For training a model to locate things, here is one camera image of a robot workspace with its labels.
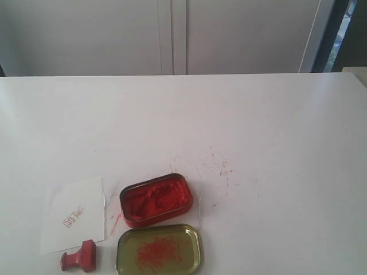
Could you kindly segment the red ink pad tin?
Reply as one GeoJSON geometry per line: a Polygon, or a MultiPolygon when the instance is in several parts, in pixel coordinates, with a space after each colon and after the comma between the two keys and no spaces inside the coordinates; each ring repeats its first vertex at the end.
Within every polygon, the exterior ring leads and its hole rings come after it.
{"type": "Polygon", "coordinates": [[[186,178],[171,173],[125,187],[119,200],[125,223],[136,229],[187,213],[194,198],[186,178]]]}

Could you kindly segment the red plastic stamp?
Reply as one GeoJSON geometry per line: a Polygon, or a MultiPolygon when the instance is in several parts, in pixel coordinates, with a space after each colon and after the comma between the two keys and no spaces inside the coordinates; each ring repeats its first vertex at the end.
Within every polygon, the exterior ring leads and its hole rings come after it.
{"type": "Polygon", "coordinates": [[[64,253],[60,259],[60,268],[64,272],[69,268],[78,267],[85,273],[97,268],[97,247],[93,240],[83,241],[81,248],[73,253],[64,253]]]}

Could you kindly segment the gold tin lid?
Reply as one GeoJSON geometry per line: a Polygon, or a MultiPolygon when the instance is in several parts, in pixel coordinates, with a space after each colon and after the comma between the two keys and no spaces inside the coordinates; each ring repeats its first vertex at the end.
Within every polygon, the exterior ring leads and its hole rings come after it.
{"type": "Polygon", "coordinates": [[[200,265],[200,238],[187,224],[131,229],[118,240],[117,274],[193,274],[200,265]]]}

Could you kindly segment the white paper sheet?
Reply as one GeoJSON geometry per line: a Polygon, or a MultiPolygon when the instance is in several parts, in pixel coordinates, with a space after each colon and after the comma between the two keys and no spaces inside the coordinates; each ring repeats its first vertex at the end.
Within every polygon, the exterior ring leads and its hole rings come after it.
{"type": "Polygon", "coordinates": [[[76,248],[83,241],[105,239],[103,177],[62,184],[45,201],[40,254],[76,248]]]}

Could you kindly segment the white cabinet with doors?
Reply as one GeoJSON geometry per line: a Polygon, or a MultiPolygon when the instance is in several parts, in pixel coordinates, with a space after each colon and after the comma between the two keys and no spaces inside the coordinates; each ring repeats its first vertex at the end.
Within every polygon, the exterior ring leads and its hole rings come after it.
{"type": "Polygon", "coordinates": [[[8,76],[309,72],[333,1],[2,1],[8,76]]]}

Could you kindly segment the beige box at right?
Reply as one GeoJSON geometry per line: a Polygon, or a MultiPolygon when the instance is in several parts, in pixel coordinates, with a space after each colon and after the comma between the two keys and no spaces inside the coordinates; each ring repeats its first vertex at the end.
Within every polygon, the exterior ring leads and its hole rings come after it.
{"type": "Polygon", "coordinates": [[[355,67],[344,67],[342,72],[349,72],[354,74],[361,83],[367,86],[367,67],[366,66],[355,66],[355,67]]]}

